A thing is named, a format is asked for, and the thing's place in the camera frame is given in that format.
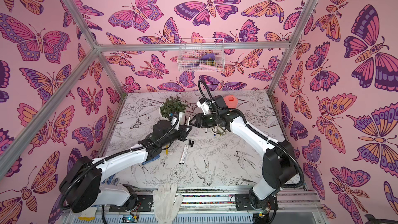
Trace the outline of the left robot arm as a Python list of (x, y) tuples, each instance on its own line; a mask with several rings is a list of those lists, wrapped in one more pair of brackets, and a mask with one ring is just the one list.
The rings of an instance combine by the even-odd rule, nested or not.
[(123, 210), (133, 210), (138, 196), (129, 184), (107, 185), (105, 180), (136, 164), (148, 162), (159, 155), (163, 148), (175, 141), (184, 142), (192, 126), (160, 120), (144, 140), (133, 147), (107, 157), (79, 158), (59, 186), (59, 208), (81, 213), (94, 205), (113, 205)]

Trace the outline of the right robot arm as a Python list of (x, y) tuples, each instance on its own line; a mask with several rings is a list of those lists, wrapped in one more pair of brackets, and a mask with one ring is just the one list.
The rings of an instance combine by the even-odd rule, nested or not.
[(304, 184), (304, 173), (297, 162), (293, 146), (288, 141), (278, 141), (267, 136), (246, 119), (242, 111), (226, 105), (222, 96), (199, 99), (202, 110), (190, 121), (196, 128), (221, 126), (239, 136), (262, 156), (262, 178), (249, 191), (251, 205), (264, 209), (283, 189), (300, 188)]

